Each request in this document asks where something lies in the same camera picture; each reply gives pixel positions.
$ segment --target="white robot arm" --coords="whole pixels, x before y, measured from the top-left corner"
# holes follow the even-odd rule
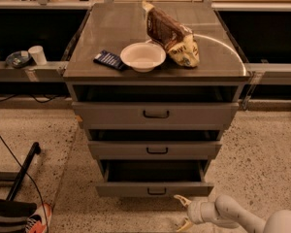
[[[176,195],[175,198],[187,208],[188,215],[178,232],[188,229],[193,224],[211,222],[223,228],[241,226],[248,233],[291,233],[291,211],[276,212],[265,221],[245,210],[227,195],[217,197],[215,202],[190,201],[180,195]]]

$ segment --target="speckled floor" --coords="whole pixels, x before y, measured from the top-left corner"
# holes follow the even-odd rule
[[[69,99],[40,104],[15,98],[0,103],[0,134],[22,162],[34,142],[42,153],[34,157],[29,173],[43,199],[53,206],[50,232],[175,232],[186,211],[173,198],[100,198],[94,183],[101,181],[98,166],[74,118]],[[261,218],[280,209],[291,210],[291,110],[272,104],[259,110],[238,111],[223,136],[223,147],[207,172],[214,183],[208,198],[220,194],[234,197]],[[0,140],[0,171],[18,166]],[[9,187],[0,183],[0,198]],[[40,199],[25,178],[17,201]],[[209,223],[189,232],[239,233]]]

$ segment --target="cup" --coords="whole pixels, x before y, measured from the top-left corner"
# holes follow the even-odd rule
[[[43,66],[48,63],[42,46],[31,47],[28,52],[33,57],[37,65]]]

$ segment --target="open drawer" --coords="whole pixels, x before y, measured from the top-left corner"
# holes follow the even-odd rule
[[[238,103],[73,103],[87,129],[226,129]]]
[[[213,159],[221,148],[220,141],[212,142],[96,142],[88,143],[97,159]]]
[[[100,196],[208,196],[213,189],[198,160],[102,160],[102,165],[104,182],[95,184]]]

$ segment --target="white bowl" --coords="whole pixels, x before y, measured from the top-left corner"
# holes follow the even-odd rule
[[[121,52],[120,58],[135,71],[146,73],[164,62],[166,52],[153,43],[135,43],[126,47]]]

